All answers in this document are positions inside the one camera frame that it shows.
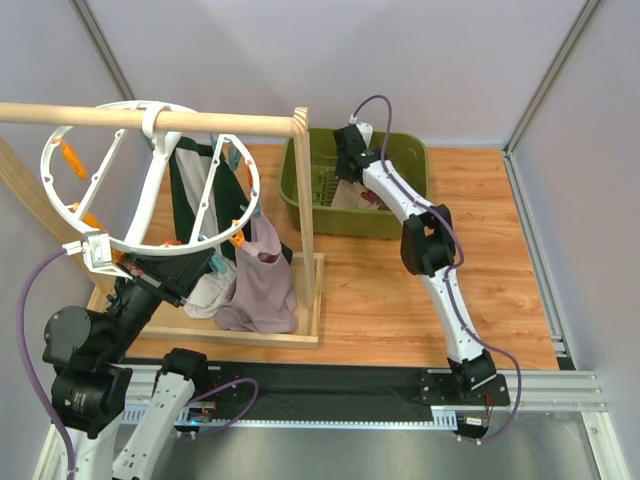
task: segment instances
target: blue clip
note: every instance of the blue clip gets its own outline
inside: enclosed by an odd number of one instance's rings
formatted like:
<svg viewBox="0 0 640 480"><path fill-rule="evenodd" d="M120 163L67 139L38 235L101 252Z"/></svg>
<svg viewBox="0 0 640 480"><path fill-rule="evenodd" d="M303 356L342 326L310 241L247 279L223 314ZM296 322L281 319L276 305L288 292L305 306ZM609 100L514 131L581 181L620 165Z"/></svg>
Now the blue clip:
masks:
<svg viewBox="0 0 640 480"><path fill-rule="evenodd" d="M200 240L201 242L203 242L206 239L207 237L202 233L198 235L198 240ZM217 272L223 275L227 273L227 262L224 259L224 257L220 255L217 251L214 251L213 255L211 255L211 258L209 259L209 266L211 267L211 270L213 270L214 272Z"/></svg>
<svg viewBox="0 0 640 480"><path fill-rule="evenodd" d="M245 207L244 205L240 205L240 210L242 210L243 212L246 212L247 207ZM251 216L256 218L260 218L262 216L262 208L260 207L260 200L258 200L258 203L256 204L256 208L253 209L253 213Z"/></svg>
<svg viewBox="0 0 640 480"><path fill-rule="evenodd" d="M231 168L232 172L235 172L238 169L238 164L240 163L240 159L242 155L240 151L235 147L233 143L229 144L229 168Z"/></svg>

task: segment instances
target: wooden table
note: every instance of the wooden table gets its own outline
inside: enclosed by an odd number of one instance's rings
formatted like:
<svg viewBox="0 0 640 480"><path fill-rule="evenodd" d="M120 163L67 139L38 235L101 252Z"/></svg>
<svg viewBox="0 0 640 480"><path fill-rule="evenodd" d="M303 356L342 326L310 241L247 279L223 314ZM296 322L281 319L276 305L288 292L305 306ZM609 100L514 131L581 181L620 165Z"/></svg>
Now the wooden table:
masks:
<svg viewBox="0 0 640 480"><path fill-rule="evenodd" d="M291 227L278 193L283 147L250 150L263 182L263 211L282 241L300 250L300 233ZM557 369L501 152L431 148L429 162L430 200L451 209L465 249L459 279L476 329L485 341L513 353L523 368ZM147 243L172 238L165 182ZM129 355L161 357L179 346L210 360L446 366L444 335L429 295L406 272L399 250L399 241L315 235L315 251L326 255L317 350L138 339ZM493 356L499 367L513 367Z"/></svg>

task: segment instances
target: plastic bin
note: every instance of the plastic bin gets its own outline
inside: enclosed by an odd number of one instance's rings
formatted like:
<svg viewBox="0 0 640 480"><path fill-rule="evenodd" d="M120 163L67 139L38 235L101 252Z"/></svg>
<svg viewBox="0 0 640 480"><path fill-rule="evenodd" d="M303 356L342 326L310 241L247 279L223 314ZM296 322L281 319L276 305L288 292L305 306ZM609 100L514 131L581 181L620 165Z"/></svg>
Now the plastic bin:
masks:
<svg viewBox="0 0 640 480"><path fill-rule="evenodd" d="M399 239L402 226L395 215L389 211L331 207L339 181L333 174L337 155L331 132L332 129L329 128L309 130L314 233ZM383 132L375 132L371 139L371 146L380 146L383 138ZM393 162L398 173L409 185L420 195L428 197L427 149L420 140L412 135L392 133L387 145L387 158ZM280 171L280 196L287 205L291 223L299 230L300 213L293 139L287 141L285 148Z"/></svg>

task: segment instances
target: wooden tray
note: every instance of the wooden tray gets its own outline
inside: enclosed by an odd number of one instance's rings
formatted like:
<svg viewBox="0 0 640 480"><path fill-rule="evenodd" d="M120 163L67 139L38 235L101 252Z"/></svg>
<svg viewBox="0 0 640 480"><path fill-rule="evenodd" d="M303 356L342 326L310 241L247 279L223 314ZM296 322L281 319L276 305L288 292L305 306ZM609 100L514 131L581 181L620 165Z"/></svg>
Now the wooden tray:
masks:
<svg viewBox="0 0 640 480"><path fill-rule="evenodd" d="M221 330L213 319L191 318L184 313L182 308L175 308L163 302L139 337L264 347L318 348L324 255L316 253L314 258L315 293L311 308L305 305L304 295L302 295L305 279L304 261L301 253L294 253L291 268L294 275L294 288L298 298L298 308L295 311L295 315L298 318L298 328L292 333L260 334L256 332ZM88 308L103 310L105 306L106 298L103 291L98 288L94 289Z"/></svg>

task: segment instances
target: gray wall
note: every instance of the gray wall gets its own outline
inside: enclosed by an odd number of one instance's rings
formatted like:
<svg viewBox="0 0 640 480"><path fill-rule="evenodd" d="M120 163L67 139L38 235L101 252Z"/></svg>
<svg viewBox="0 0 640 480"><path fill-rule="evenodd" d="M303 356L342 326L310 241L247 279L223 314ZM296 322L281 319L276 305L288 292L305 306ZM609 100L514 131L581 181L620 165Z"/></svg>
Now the gray wall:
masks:
<svg viewBox="0 0 640 480"><path fill-rule="evenodd" d="M336 126L385 93L395 130L445 145L506 142L582 3L90 0L139 97Z"/></svg>
<svg viewBox="0 0 640 480"><path fill-rule="evenodd" d="M66 2L22 0L4 5L0 14L0 64L2 101L96 105L119 100ZM52 131L52 127L0 124L0 135L34 173L42 146ZM87 129L75 133L71 137L73 146L91 172L106 152L113 132ZM114 232L121 232L130 218L133 205L128 192L139 188L138 173L149 157L137 135L128 139L121 153L105 184L110 195L97 199L92 209ZM54 160L57 184L68 191L67 198L79 199L85 187L74 179L60 157ZM23 479L33 473L49 423L19 362L14 328L16 301L27 274L60 246L3 183L0 207L0 476ZM27 339L47 390L52 369L40 360L44 325L56 309L86 302L90 290L87 278L68 258L59 259L46 270L32 290Z"/></svg>
<svg viewBox="0 0 640 480"><path fill-rule="evenodd" d="M516 163L578 366L598 373L640 478L640 3L603 2Z"/></svg>

